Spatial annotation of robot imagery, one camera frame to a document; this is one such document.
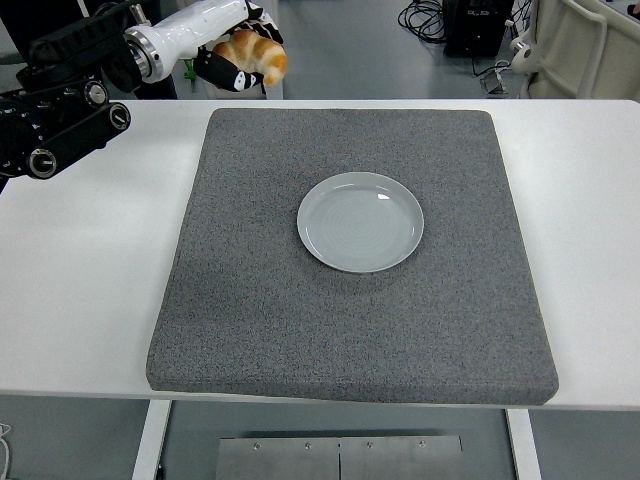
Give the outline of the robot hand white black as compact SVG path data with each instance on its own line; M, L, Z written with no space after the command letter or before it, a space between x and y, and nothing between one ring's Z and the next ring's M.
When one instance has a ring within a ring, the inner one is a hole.
M271 16L250 1L196 1L149 27L148 83L165 79L179 60L216 87L271 88L286 74L283 39Z

